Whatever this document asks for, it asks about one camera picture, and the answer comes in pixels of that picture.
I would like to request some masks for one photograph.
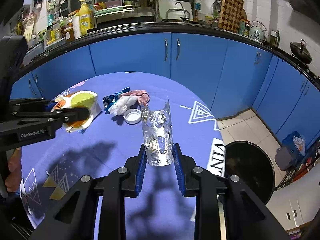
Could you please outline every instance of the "robotic arm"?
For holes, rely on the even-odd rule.
[[[15,74],[27,51],[22,36],[0,42],[0,193],[7,196],[4,181],[9,175],[8,150],[52,139],[64,122],[85,120],[86,108],[46,112],[50,101],[10,101]],[[194,240],[289,239],[262,201],[236,175],[221,178],[196,166],[193,158],[172,146],[179,189],[184,197],[196,197]],[[142,189],[147,156],[142,144],[139,154],[123,167],[93,179],[85,175],[47,212],[29,240],[93,239],[99,196],[103,196],[98,239],[125,240],[125,197],[136,198]]]

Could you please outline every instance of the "tile floor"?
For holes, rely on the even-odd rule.
[[[285,171],[281,171],[275,163],[276,150],[280,147],[276,139],[251,109],[235,118],[218,121],[224,143],[233,141],[249,141],[263,149],[271,159],[275,170],[276,186],[280,183]]]

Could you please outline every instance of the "blue gripper pad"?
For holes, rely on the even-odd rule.
[[[143,156],[140,159],[139,167],[137,170],[137,176],[136,176],[136,187],[135,187],[135,193],[137,196],[139,196],[140,191],[142,190],[142,183],[144,178],[144,173],[146,171],[147,166],[147,154],[146,151],[143,151]]]
[[[181,160],[179,158],[176,144],[174,144],[172,146],[172,155],[174,158],[174,167],[176,169],[179,190],[181,191],[182,195],[184,196],[186,193],[185,174],[183,173],[183,170],[182,170]]]

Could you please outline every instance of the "metal screw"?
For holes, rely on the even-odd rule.
[[[121,174],[124,174],[124,173],[126,173],[127,171],[128,171],[128,169],[127,169],[126,167],[120,167],[120,168],[118,169],[118,172],[121,173]]]
[[[82,182],[88,182],[90,180],[90,176],[89,175],[84,175],[81,177],[81,181]]]
[[[230,179],[231,179],[233,182],[238,182],[240,178],[239,178],[238,175],[231,175]]]
[[[195,173],[201,173],[203,171],[203,169],[201,167],[199,167],[199,166],[196,166],[196,167],[193,168],[193,171]]]

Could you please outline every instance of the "black round stool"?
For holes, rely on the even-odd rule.
[[[235,141],[226,146],[225,177],[236,174],[267,204],[275,186],[275,171],[268,155],[257,145]]]

